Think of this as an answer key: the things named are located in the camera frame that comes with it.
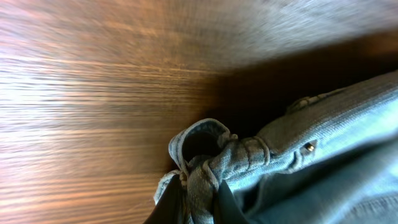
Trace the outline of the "light blue denim shorts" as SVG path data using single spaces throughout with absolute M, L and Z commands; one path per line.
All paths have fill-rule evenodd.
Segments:
M 214 223 L 226 181 L 249 223 L 397 222 L 397 72 L 294 103 L 240 139 L 203 119 L 169 143 L 185 223 Z

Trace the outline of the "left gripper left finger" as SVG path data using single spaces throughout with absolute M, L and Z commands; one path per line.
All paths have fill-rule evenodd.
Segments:
M 184 224 L 184 190 L 175 175 L 144 224 Z

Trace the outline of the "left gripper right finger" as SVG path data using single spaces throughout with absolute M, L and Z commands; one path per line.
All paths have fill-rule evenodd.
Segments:
M 214 224 L 249 224 L 226 181 L 222 181 L 214 202 Z

